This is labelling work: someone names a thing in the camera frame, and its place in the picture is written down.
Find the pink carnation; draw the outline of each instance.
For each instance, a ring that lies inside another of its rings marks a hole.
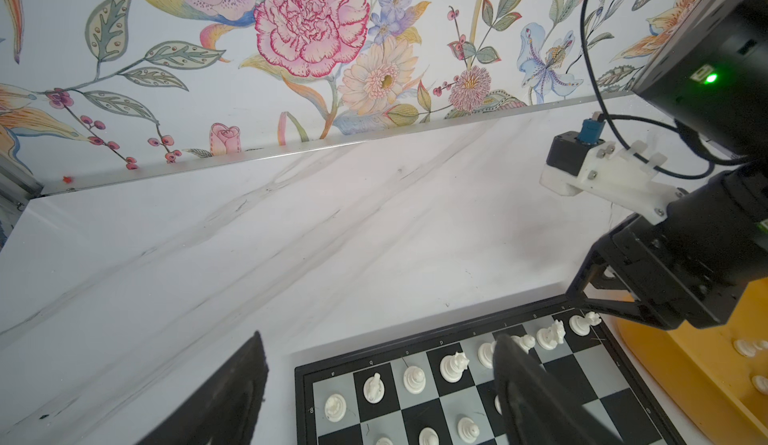
[[[267,62],[295,76],[325,76],[366,41],[367,0],[266,0],[254,11]]]

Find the pink rose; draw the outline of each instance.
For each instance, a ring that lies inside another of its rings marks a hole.
[[[266,0],[256,7],[258,47],[295,76],[325,76],[355,59],[368,32],[367,0]]]
[[[225,155],[242,152],[240,148],[240,129],[225,124],[213,124],[210,127],[210,153]]]

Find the black square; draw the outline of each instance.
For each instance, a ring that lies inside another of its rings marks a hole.
[[[594,333],[592,327],[590,327],[589,335],[584,337],[576,335],[576,333],[571,330],[571,324],[569,323],[571,317],[574,315],[583,316],[578,310],[562,311],[559,314],[552,315],[553,319],[561,320],[563,322],[563,325],[565,326],[565,342],[571,348],[571,351],[575,354],[578,351],[586,350],[602,343],[600,338],[598,338],[598,334]]]
[[[661,439],[632,389],[602,397],[600,402],[626,445],[648,445]]]
[[[472,379],[472,373],[469,371],[469,369],[462,373],[462,377],[456,383],[447,381],[442,377],[442,373],[440,373],[440,361],[443,359],[443,357],[446,355],[456,354],[456,352],[460,351],[463,351],[462,345],[456,342],[454,344],[446,345],[445,347],[436,348],[435,350],[427,352],[429,367],[432,369],[432,376],[435,378],[435,385],[437,386],[437,395],[440,397],[443,395],[448,395],[449,393],[464,390],[465,388],[471,387],[475,384],[475,381]]]
[[[402,422],[406,426],[408,445],[418,445],[418,434],[426,427],[437,433],[440,443],[451,442],[451,433],[439,398],[403,410]]]
[[[317,445],[362,445],[360,424],[318,437]]]
[[[582,405],[597,400],[598,395],[589,383],[587,376],[581,370],[576,357],[566,355],[544,364],[544,370],[550,373],[563,388],[574,396]]]
[[[517,335],[518,337],[522,337],[523,335],[527,335],[527,332],[523,328],[522,324],[521,325],[514,325],[513,327],[505,328],[504,330],[499,330],[499,331],[493,332],[493,337],[498,339],[498,335],[501,335],[501,334],[506,334],[506,335],[509,335],[510,337],[512,335]],[[532,348],[531,350],[529,350],[528,351],[528,355],[531,358],[533,358],[536,361],[536,363],[542,363],[542,359],[538,357],[538,354],[536,353],[536,349],[535,348]]]
[[[381,375],[382,383],[384,383],[384,397],[378,403],[370,403],[362,394],[363,385],[374,373]],[[355,393],[357,394],[357,408],[360,411],[360,422],[367,422],[381,415],[400,410],[395,379],[392,377],[392,365],[382,363],[376,367],[355,372],[352,376],[355,378]]]
[[[498,395],[496,393],[496,384],[494,381],[490,381],[481,383],[476,388],[478,389],[478,395],[480,395],[483,408],[485,408],[485,416],[491,424],[493,436],[504,435],[506,433],[504,420],[502,420],[502,415],[496,410],[496,403],[494,402]]]

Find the chessboard border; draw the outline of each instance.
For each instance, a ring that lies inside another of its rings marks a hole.
[[[404,354],[432,350],[442,346],[444,343],[452,344],[475,335],[512,327],[537,317],[556,315],[568,310],[578,310],[582,315],[586,312],[571,306],[570,301],[565,295],[557,295],[296,367],[294,370],[294,381],[296,390],[297,443],[299,445],[305,443],[307,445],[317,444],[315,418],[312,413],[307,413],[308,409],[306,408],[306,397],[313,397],[312,385],[315,382],[331,378],[337,372],[339,372],[339,375],[352,373],[396,360]],[[598,338],[603,342],[608,354],[618,365],[630,389],[635,393],[646,413],[649,414],[660,435],[667,442],[667,445],[685,445],[682,436],[672,424],[666,412],[648,388],[648,385],[634,368],[629,357],[624,354],[624,350],[618,344],[613,334],[610,333],[608,326],[603,323],[593,327],[593,329],[597,333]]]

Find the chessboard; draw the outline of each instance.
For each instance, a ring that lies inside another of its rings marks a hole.
[[[394,445],[418,445],[419,433],[429,427],[441,445],[464,445],[457,425],[462,417],[470,417],[480,430],[475,445],[506,445],[502,417],[494,405],[493,370],[480,363],[478,349],[502,333],[535,337],[561,320],[564,343],[554,350],[537,343],[528,355],[625,444],[684,445],[608,327],[594,326],[585,337],[571,331],[569,319],[586,312],[570,307],[561,295],[297,367],[298,443],[376,445],[386,437]],[[456,352],[466,354],[468,370],[449,383],[440,373],[440,361]],[[403,383],[412,365],[426,375],[418,394],[408,392]],[[369,403],[363,385],[374,373],[379,373],[385,392],[381,401]],[[334,393],[346,401],[346,413],[336,422],[324,412]]]

